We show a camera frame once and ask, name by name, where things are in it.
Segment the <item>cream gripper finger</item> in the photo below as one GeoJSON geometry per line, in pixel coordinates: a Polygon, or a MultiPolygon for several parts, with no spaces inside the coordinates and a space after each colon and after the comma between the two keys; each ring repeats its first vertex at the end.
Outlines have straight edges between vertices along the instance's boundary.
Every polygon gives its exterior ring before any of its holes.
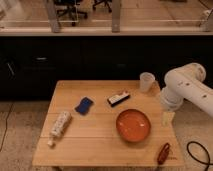
{"type": "Polygon", "coordinates": [[[174,112],[164,112],[162,116],[162,125],[168,126],[172,122],[174,115],[174,112]]]}

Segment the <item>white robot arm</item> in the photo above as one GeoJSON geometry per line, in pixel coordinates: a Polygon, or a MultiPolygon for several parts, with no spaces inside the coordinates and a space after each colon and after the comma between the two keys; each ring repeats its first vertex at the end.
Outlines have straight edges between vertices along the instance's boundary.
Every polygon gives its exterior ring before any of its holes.
{"type": "Polygon", "coordinates": [[[184,100],[213,117],[213,89],[203,83],[205,78],[206,70],[199,63],[189,63],[165,74],[165,86],[159,93],[163,126],[171,123],[184,100]]]}

